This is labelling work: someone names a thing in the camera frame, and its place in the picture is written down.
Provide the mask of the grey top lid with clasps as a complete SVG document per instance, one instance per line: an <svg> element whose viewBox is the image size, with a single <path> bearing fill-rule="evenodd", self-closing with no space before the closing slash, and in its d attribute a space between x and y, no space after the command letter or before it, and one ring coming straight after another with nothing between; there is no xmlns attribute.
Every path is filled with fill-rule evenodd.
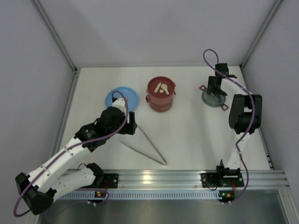
<svg viewBox="0 0 299 224"><path fill-rule="evenodd" d="M212 108L218 108L220 107L223 111L226 111L229 107L225 104L226 97L222 95L214 95L211 93L210 95L207 93L207 88L202 85L199 87L199 89L202 91L201 98L203 102Z"/></svg>

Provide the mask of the dark red lunch container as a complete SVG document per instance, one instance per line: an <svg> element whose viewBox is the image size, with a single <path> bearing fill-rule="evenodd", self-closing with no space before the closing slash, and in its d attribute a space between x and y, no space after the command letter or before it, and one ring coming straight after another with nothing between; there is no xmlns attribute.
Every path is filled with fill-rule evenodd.
<svg viewBox="0 0 299 224"><path fill-rule="evenodd" d="M170 101L167 104L158 105L158 104L154 104L153 102L150 101L149 106L151 107L152 110L154 110L156 112L165 112L172 107L172 103L173 103L173 101Z"/></svg>

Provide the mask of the pink lunch container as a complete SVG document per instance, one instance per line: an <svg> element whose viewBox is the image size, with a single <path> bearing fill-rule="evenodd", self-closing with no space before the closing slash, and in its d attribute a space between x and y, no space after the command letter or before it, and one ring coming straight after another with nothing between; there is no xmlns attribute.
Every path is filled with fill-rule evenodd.
<svg viewBox="0 0 299 224"><path fill-rule="evenodd" d="M146 89L146 102L156 105L165 105L173 100L176 84L168 77L152 78Z"/></svg>

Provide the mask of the metal tongs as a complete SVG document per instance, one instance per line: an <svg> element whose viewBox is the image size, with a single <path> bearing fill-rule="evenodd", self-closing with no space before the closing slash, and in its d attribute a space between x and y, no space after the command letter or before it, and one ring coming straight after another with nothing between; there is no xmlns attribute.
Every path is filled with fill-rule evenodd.
<svg viewBox="0 0 299 224"><path fill-rule="evenodd" d="M120 143L133 152L166 167L167 160L140 126L137 127L137 135L142 139L137 147L132 145L128 139L121 139Z"/></svg>

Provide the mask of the wooden spoon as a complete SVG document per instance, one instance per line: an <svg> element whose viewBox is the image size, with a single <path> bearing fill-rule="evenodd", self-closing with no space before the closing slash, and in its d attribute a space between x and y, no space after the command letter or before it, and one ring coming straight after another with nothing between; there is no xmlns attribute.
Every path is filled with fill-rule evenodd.
<svg viewBox="0 0 299 224"><path fill-rule="evenodd" d="M167 84L161 84L161 88L160 88L160 91L159 93L165 93L166 95L169 95L169 91L168 91L168 85Z"/></svg>

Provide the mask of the dark red lid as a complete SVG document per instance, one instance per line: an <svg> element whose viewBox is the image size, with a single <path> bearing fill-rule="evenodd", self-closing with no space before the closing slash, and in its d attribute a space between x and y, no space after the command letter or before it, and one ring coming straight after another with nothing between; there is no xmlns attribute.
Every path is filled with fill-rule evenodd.
<svg viewBox="0 0 299 224"><path fill-rule="evenodd" d="M169 91L169 95L166 95L165 93L155 93L155 88L158 85L158 83L161 82L162 84L167 84L168 85L168 91ZM168 77L163 77L163 76L159 76L159 77L154 77L152 78L149 82L148 82L148 86L147 86L147 94L148 95L152 95L156 98L166 98L169 97L171 95L173 95L175 92L175 83Z"/></svg>

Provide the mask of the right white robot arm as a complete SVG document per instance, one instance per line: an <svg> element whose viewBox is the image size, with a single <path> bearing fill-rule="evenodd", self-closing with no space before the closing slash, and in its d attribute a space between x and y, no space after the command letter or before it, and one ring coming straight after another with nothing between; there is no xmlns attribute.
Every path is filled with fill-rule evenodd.
<svg viewBox="0 0 299 224"><path fill-rule="evenodd" d="M212 68L215 75L208 77L202 99L210 107L221 107L224 111L229 109L228 125L235 132L235 145L222 161L226 168L239 171L243 166L247 170L242 152L249 137L261 125L263 98L242 86L237 77L229 73L226 63L217 63Z"/></svg>

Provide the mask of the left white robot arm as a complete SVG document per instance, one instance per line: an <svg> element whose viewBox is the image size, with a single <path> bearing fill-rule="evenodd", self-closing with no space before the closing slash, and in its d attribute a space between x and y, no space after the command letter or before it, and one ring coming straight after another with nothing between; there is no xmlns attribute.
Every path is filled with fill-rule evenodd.
<svg viewBox="0 0 299 224"><path fill-rule="evenodd" d="M24 200L34 215L45 212L57 199L79 188L104 187L105 173L89 163L70 175L64 173L76 162L104 145L115 134L135 134L135 113L108 107L93 123L82 126L56 155L30 173L20 173L15 182L20 194L16 206Z"/></svg>

